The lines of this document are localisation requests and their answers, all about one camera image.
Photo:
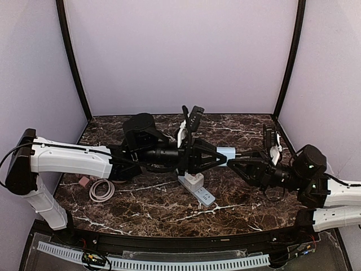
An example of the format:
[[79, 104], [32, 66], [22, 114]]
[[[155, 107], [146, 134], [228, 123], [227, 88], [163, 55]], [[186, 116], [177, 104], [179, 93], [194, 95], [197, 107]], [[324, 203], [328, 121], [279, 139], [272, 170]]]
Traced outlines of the white cube socket adapter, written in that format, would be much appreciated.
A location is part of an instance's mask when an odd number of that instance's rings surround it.
[[184, 175], [183, 184], [190, 192], [196, 192], [204, 185], [204, 175], [201, 173], [186, 173]]

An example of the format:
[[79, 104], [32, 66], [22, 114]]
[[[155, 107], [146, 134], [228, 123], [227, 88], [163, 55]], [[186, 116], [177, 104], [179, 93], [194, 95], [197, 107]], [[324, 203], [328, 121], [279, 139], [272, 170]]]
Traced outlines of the blue power strip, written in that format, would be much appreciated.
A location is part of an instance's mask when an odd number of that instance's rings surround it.
[[[178, 181], [183, 184], [184, 176], [178, 176]], [[190, 192], [204, 207], [210, 207], [215, 202], [215, 197], [203, 186], [196, 192]]]

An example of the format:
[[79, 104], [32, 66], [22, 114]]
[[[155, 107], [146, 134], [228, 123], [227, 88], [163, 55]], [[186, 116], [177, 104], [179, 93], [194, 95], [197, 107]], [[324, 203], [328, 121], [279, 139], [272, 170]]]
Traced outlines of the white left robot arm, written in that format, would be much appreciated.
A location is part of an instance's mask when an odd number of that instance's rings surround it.
[[139, 113], [122, 126], [120, 145], [81, 146], [49, 141], [27, 129], [17, 146], [5, 155], [9, 166], [3, 186], [24, 198], [54, 231], [73, 226], [72, 216], [54, 199], [41, 179], [41, 173], [70, 173], [125, 182], [142, 174], [177, 172], [180, 176], [198, 174], [227, 162], [217, 148], [193, 137], [200, 125], [201, 112], [184, 111], [177, 140], [156, 128], [149, 113]]

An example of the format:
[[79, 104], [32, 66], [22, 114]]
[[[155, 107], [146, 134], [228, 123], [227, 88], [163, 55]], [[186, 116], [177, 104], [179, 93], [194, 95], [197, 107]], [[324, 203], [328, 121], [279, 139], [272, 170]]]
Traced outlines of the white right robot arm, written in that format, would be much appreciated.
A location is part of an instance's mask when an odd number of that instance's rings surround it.
[[275, 187], [297, 192], [304, 207], [297, 212], [298, 228], [320, 232], [360, 224], [360, 182], [328, 174], [326, 156], [313, 145], [301, 148], [287, 165], [264, 151], [251, 151], [228, 160], [227, 166], [263, 193]]

